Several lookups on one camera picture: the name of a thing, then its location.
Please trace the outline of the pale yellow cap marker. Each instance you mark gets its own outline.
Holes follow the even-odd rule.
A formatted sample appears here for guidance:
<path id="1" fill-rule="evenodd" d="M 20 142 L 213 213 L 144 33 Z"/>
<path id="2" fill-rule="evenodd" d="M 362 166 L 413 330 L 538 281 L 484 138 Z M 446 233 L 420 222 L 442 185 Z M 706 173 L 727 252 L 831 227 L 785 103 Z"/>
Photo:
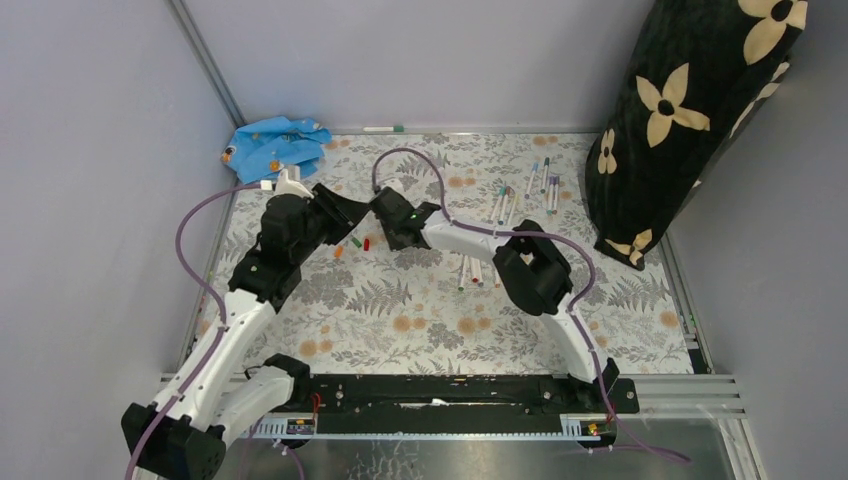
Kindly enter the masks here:
<path id="1" fill-rule="evenodd" d="M 508 215 L 507 220 L 505 222 L 505 224 L 507 226 L 512 226 L 514 224 L 515 213 L 516 213 L 517 206 L 519 204 L 520 199 L 521 199 L 521 196 L 518 195 L 518 194 L 515 194 L 512 197 L 512 201 L 510 203 L 509 215 Z"/>

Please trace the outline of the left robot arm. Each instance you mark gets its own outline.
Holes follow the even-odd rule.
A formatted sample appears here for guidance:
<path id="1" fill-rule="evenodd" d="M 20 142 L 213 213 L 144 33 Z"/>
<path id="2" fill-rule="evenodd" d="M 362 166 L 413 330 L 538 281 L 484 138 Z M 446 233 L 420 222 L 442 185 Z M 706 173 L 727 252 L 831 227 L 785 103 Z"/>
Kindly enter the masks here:
<path id="1" fill-rule="evenodd" d="M 319 247 L 339 244 L 368 211 L 321 184 L 277 186 L 227 292 L 211 294 L 218 320 L 148 405 L 133 403 L 123 414 L 131 454 L 126 478 L 145 470 L 164 479 L 212 479 L 232 443 L 265 413 L 307 404 L 309 373 L 298 362 L 272 361 L 245 385 L 225 388 L 249 344 L 300 283 L 302 265 Z"/>

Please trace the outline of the green cap red-end marker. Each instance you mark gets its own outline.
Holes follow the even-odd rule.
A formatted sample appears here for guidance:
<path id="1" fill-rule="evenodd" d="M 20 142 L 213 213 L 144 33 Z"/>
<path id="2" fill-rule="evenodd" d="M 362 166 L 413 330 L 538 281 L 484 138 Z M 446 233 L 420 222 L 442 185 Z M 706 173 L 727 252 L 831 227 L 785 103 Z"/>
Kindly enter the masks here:
<path id="1" fill-rule="evenodd" d="M 473 283 L 479 282 L 479 275 L 477 273 L 477 268 L 475 266 L 475 260 L 473 258 L 469 258 L 469 271 L 470 278 Z"/>

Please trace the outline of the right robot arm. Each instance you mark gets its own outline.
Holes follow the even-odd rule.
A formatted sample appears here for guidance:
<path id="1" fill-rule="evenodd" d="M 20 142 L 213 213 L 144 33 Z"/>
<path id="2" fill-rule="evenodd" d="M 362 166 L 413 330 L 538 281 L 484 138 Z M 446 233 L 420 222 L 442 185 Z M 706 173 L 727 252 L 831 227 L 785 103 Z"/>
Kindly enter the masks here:
<path id="1" fill-rule="evenodd" d="M 556 342 L 567 375 L 575 382 L 577 405 L 597 412 L 612 400 L 618 367 L 589 333 L 577 307 L 588 291 L 574 291 L 571 266 L 556 246 L 560 242 L 575 247 L 574 243 L 543 231 L 531 220 L 513 230 L 463 222 L 433 203 L 415 207 L 389 187 L 377 193 L 370 208 L 393 250 L 453 251 L 491 264 L 508 298 L 539 318 Z"/>

